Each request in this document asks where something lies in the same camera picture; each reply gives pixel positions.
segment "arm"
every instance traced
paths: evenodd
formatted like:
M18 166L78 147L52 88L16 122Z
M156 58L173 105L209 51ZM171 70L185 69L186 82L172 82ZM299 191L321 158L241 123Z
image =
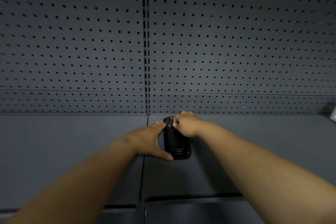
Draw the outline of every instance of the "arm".
M133 130L86 158L62 174L6 223L92 223L136 154L172 160L171 155L157 145L158 135L165 125L162 121Z
M174 127L198 136L266 223L336 223L336 187L298 165L191 112Z

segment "fingernail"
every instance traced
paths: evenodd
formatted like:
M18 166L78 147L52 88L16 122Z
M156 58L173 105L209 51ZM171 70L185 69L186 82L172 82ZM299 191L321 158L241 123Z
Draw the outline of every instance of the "fingernail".
M168 160L168 161L173 161L173 160L174 160L174 158L173 158L173 156L172 156L172 155L170 155L170 154L169 154L169 155L167 156L166 160Z

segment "black handheld device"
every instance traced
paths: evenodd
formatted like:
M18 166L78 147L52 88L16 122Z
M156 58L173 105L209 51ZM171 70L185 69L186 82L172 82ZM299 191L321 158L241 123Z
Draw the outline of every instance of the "black handheld device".
M174 116L163 119L166 127L163 129L165 151L170 153L174 159L187 159L191 156L191 147L188 137L182 135L173 127Z

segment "pegboard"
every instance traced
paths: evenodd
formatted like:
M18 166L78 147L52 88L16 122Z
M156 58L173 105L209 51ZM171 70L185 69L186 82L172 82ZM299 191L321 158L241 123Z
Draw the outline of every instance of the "pegboard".
M142 0L2 0L2 90L145 92Z
M0 90L1 113L145 114L144 93Z
M151 93L152 114L317 114L330 112L336 97L249 94Z
M150 91L335 95L336 0L149 0Z

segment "forearm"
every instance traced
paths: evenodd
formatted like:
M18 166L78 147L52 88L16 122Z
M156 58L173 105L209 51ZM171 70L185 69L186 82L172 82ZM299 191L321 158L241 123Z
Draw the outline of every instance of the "forearm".
M336 221L332 184L216 124L199 127L199 137L265 222Z
M135 154L125 137L116 140L61 175L8 223L92 223Z

